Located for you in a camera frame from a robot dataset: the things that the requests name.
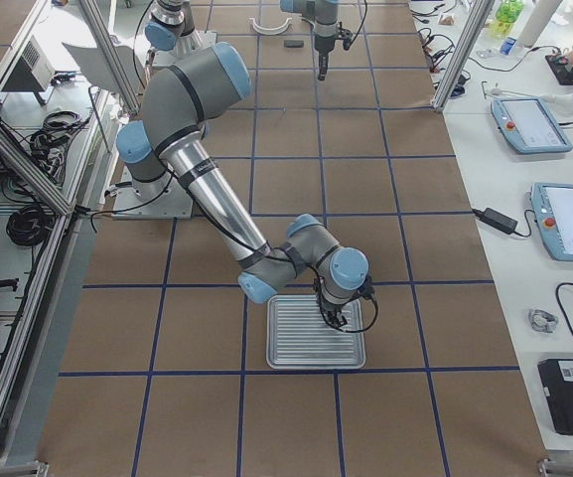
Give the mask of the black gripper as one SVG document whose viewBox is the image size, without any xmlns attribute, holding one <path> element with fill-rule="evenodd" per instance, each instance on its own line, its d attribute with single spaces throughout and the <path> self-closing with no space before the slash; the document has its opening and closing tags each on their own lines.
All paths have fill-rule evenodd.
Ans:
<svg viewBox="0 0 573 477">
<path fill-rule="evenodd" d="M 319 55 L 319 71 L 317 80 L 324 80 L 327 75 L 327 65 L 329 61 L 330 52 L 335 48 L 337 42 L 337 35 L 321 36 L 314 35 L 314 48 Z"/>
<path fill-rule="evenodd" d="M 324 322 L 332 328 L 342 329 L 348 324 L 347 318 L 342 312 L 342 305 L 328 301 L 323 295 L 318 296 L 318 305 Z"/>
</svg>

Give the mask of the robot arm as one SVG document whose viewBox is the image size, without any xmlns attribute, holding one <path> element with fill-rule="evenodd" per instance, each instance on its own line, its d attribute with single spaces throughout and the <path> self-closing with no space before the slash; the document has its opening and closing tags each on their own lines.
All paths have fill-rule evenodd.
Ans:
<svg viewBox="0 0 573 477">
<path fill-rule="evenodd" d="M 281 1 L 280 10 L 299 14 L 312 24 L 313 46 L 318 53 L 317 79 L 326 79 L 330 52 L 340 42 L 348 51 L 355 34 L 339 21 L 339 1 Z M 144 34 L 154 52 L 167 52 L 172 59 L 181 59 L 207 44 L 196 31 L 190 1 L 153 1 Z"/>
<path fill-rule="evenodd" d="M 245 63 L 227 42 L 217 42 L 155 73 L 147 84 L 140 118 L 118 136 L 128 164 L 144 166 L 147 179 L 168 173 L 202 209 L 241 268 L 238 284 L 254 303 L 264 303 L 306 270 L 324 322 L 346 333 L 343 308 L 374 299 L 365 254 L 343 246 L 310 214 L 289 225 L 286 241 L 273 247 L 202 144 L 202 124 L 250 94 Z"/>
</svg>

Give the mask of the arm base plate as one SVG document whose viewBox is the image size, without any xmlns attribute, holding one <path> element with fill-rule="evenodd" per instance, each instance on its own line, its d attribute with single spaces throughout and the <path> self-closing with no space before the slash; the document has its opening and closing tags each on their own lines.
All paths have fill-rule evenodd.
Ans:
<svg viewBox="0 0 573 477">
<path fill-rule="evenodd" d="M 169 173 L 151 183 L 132 182 L 127 166 L 122 181 L 129 185 L 116 192 L 112 215 L 120 220 L 166 220 L 192 217 L 193 200 Z"/>
<path fill-rule="evenodd" d="M 150 42 L 148 66 L 151 69 L 161 69 L 212 46 L 216 32 L 194 30 L 186 35 L 176 35 L 165 28 L 147 29 L 146 38 Z"/>
</svg>

